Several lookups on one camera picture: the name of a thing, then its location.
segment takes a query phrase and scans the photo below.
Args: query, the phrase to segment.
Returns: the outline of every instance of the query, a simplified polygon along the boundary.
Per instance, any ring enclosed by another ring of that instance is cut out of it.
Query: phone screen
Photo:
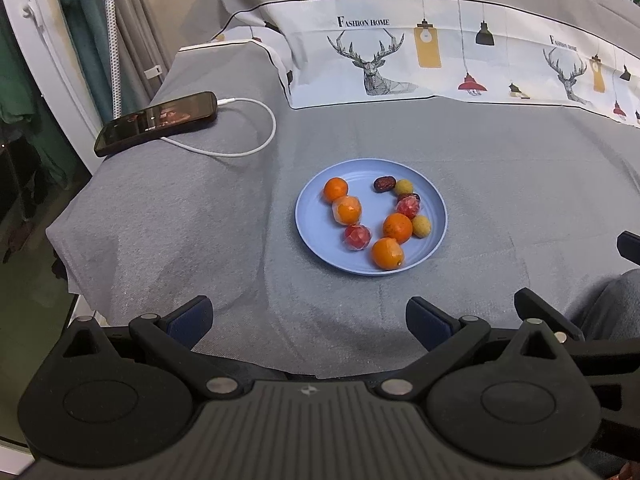
[[[95,149],[102,150],[112,144],[150,132],[158,131],[158,137],[161,137],[160,130],[168,130],[171,126],[209,117],[214,111],[212,98],[211,92],[203,92],[117,118],[101,131]]]

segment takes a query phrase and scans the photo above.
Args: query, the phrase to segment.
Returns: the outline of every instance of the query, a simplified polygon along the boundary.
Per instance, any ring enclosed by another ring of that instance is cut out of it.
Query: charging cable
[[[184,150],[187,150],[188,152],[199,153],[201,155],[207,155],[207,156],[226,156],[226,157],[236,158],[236,157],[239,157],[239,156],[247,156],[247,155],[253,155],[254,153],[258,153],[260,150],[263,150],[264,148],[266,148],[269,145],[269,143],[273,140],[273,137],[276,134],[276,117],[275,117],[275,115],[273,115],[273,112],[271,111],[271,108],[269,108],[266,104],[264,104],[263,102],[258,101],[256,99],[249,99],[248,97],[235,97],[235,98],[231,98],[231,99],[220,99],[218,101],[218,106],[228,105],[229,103],[233,103],[235,101],[246,101],[248,103],[255,103],[257,105],[260,105],[262,108],[264,108],[265,110],[267,110],[269,112],[269,115],[271,117],[271,124],[273,125],[271,127],[271,135],[269,136],[269,138],[267,140],[265,140],[257,148],[254,148],[252,150],[249,150],[248,152],[242,152],[242,153],[217,153],[217,152],[208,152],[207,150],[200,150],[198,148],[194,148],[193,146],[187,146],[186,144],[178,142],[177,140],[169,139],[167,137],[160,137],[160,138],[162,140],[164,140],[165,142],[168,142],[169,144],[173,144],[174,146],[178,146],[178,148],[182,148]]]

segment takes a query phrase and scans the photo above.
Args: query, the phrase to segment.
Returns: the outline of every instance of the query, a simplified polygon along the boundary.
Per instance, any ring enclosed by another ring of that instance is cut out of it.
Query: white cable
[[[217,152],[208,152],[206,150],[200,150],[198,148],[194,148],[193,146],[187,146],[186,144],[178,142],[177,140],[168,139],[167,137],[160,137],[160,138],[162,140],[164,140],[165,142],[168,142],[169,144],[172,144],[174,146],[178,146],[179,148],[187,150],[188,152],[199,153],[201,155],[207,155],[207,156],[226,156],[226,157],[236,158],[238,156],[247,156],[247,155],[253,155],[254,153],[258,153],[260,150],[263,150],[264,148],[266,148],[269,145],[269,143],[273,140],[273,137],[276,134],[276,117],[275,117],[275,115],[273,115],[273,112],[271,111],[271,108],[269,108],[266,104],[264,104],[263,102],[258,101],[256,99],[249,99],[248,97],[235,97],[235,98],[231,98],[231,99],[220,99],[218,101],[218,106],[219,107],[220,106],[224,106],[226,104],[233,103],[234,101],[246,101],[248,103],[255,103],[257,105],[260,105],[262,108],[264,108],[265,110],[268,111],[268,113],[269,113],[269,115],[271,117],[271,124],[273,125],[271,127],[271,135],[269,136],[269,138],[267,140],[265,140],[257,148],[254,148],[252,150],[249,150],[248,152],[242,152],[242,153],[217,153]]]
[[[113,118],[117,119],[122,115],[122,92],[120,87],[120,57],[118,56],[118,23],[116,22],[115,0],[105,0],[104,7],[107,14],[107,34],[109,37]]]

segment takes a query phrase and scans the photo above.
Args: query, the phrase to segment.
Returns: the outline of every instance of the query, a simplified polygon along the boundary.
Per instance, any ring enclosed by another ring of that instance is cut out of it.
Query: metal bolt
[[[207,390],[214,394],[230,394],[238,388],[236,383],[231,377],[214,377],[207,381]]]
[[[414,386],[404,379],[387,379],[380,384],[380,388],[382,388],[382,391],[386,394],[400,396],[408,394],[414,389]]]

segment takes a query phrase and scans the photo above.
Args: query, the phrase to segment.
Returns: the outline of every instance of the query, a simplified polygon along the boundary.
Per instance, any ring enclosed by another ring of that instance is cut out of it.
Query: bed
[[[575,317],[631,268],[615,247],[640,231],[631,0],[197,0],[184,31],[193,44],[153,102],[254,98],[278,129],[246,158],[156,140],[102,163],[47,235],[70,291],[111,324],[205,294],[215,321],[197,351],[346,376],[424,353],[404,322],[412,296],[514,327],[523,286]],[[243,152],[269,129],[236,103],[180,140]],[[302,187],[359,157],[411,166],[443,195],[447,235],[423,264],[353,276],[300,239]]]

